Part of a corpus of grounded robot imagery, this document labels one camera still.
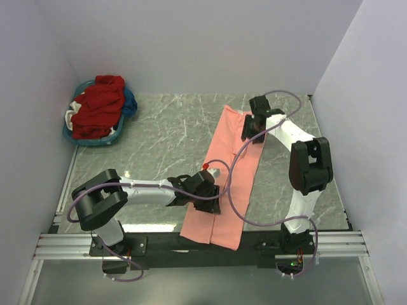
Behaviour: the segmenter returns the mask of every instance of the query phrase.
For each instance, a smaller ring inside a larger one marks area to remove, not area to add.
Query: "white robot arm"
[[[271,109],[265,96],[251,99],[250,106],[252,115],[245,118],[242,140],[284,120],[268,134],[276,137],[291,153],[289,180],[294,190],[286,218],[300,215],[311,217],[318,197],[333,179],[328,140],[315,138],[287,119],[280,109]],[[264,139],[259,137],[254,143]],[[290,234],[300,234],[310,229],[307,219],[290,220],[284,225]]]

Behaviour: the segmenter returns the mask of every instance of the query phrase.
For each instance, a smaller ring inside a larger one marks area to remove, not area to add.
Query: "blue cloth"
[[[131,92],[127,87],[125,87],[123,93],[125,96],[125,104],[121,109],[121,113],[123,113],[127,118],[131,118],[137,111],[137,102],[135,101],[133,92]]]

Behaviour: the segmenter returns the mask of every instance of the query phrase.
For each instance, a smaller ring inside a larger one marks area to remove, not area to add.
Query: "red cloth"
[[[72,138],[99,139],[109,135],[110,128],[120,119],[124,88],[121,76],[96,76],[95,84],[74,99],[82,106],[71,119]]]

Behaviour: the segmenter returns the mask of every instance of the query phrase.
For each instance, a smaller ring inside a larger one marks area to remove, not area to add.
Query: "white wall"
[[[364,0],[313,97],[387,304],[407,304],[407,1]]]
[[[81,81],[138,93],[313,93],[361,0],[36,0]]]
[[[0,303],[16,304],[72,156],[61,130],[78,79],[34,1],[0,1],[0,41]]]

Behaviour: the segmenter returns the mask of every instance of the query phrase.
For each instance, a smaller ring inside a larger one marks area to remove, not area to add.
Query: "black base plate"
[[[144,269],[214,266],[275,268],[276,255],[296,254],[296,250],[283,252],[280,234],[280,231],[243,232],[236,251],[195,243],[179,236],[179,233],[126,233],[123,244],[132,249],[132,259]],[[127,256],[127,248],[123,248],[121,254]],[[304,254],[313,252],[314,245],[304,245]],[[98,245],[91,247],[89,254],[110,256]]]

